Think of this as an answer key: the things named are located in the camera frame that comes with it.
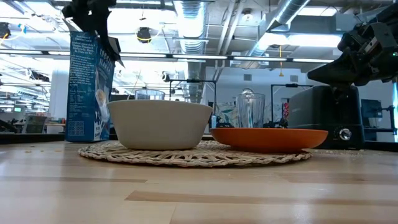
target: glass cup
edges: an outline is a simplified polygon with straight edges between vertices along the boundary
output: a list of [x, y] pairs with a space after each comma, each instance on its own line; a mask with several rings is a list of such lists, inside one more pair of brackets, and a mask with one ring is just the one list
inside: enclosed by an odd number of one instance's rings
[[266, 96], [258, 93], [244, 93], [236, 97], [240, 128], [262, 128]]
[[136, 100], [164, 100], [165, 93], [159, 90], [136, 90]]

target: pipe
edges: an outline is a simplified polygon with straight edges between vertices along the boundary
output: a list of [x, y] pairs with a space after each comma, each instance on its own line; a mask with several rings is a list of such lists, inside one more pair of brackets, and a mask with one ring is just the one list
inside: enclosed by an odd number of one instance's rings
[[[178, 15], [178, 35], [180, 37], [204, 38], [207, 3], [201, 1], [174, 1], [174, 6]], [[183, 54], [205, 53], [205, 43], [201, 40], [182, 40], [180, 45]], [[185, 78], [205, 79], [205, 72], [201, 71], [201, 67], [201, 63], [187, 62]], [[203, 84], [187, 84], [187, 88], [189, 94], [187, 98], [193, 103], [200, 103]]]
[[266, 23], [266, 33], [259, 39], [246, 56], [260, 57], [267, 50], [267, 33], [281, 25], [290, 24], [297, 14], [310, 2], [310, 0], [281, 0], [274, 11], [274, 18]]
[[228, 31], [229, 22], [231, 21], [232, 13], [234, 12], [234, 7], [235, 7], [235, 2], [234, 1], [229, 1], [229, 5], [228, 5], [228, 8], [227, 8], [228, 9], [228, 15], [226, 16], [226, 19], [225, 19], [225, 22], [224, 22], [224, 26], [223, 26], [223, 30], [221, 32], [221, 37], [220, 37], [220, 40], [218, 41], [216, 54], [220, 54], [221, 53], [221, 48], [223, 47], [224, 38], [225, 38], [226, 32]]
[[235, 20], [233, 21], [232, 26], [231, 26], [231, 28], [229, 30], [228, 38], [226, 39], [226, 43], [225, 43], [224, 49], [222, 51], [223, 55], [226, 54], [227, 51], [228, 51], [228, 48], [229, 48], [229, 45], [231, 43], [232, 37], [233, 37], [233, 35], [235, 33], [235, 30], [236, 30], [236, 26], [237, 26], [237, 24], [239, 22], [239, 19], [241, 17], [242, 11], [243, 11], [243, 5], [244, 5], [243, 2], [240, 1], [238, 4], [239, 4], [239, 6], [238, 6], [238, 9], [236, 10]]

